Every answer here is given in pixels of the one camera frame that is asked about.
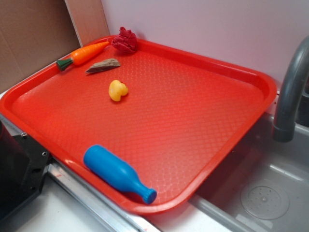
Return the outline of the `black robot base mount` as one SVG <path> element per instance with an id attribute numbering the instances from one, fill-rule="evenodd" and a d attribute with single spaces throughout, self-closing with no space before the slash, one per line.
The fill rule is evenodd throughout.
<path id="1" fill-rule="evenodd" d="M 40 195 L 50 159 L 50 152 L 31 136 L 12 136 L 0 124 L 1 222 Z"/>

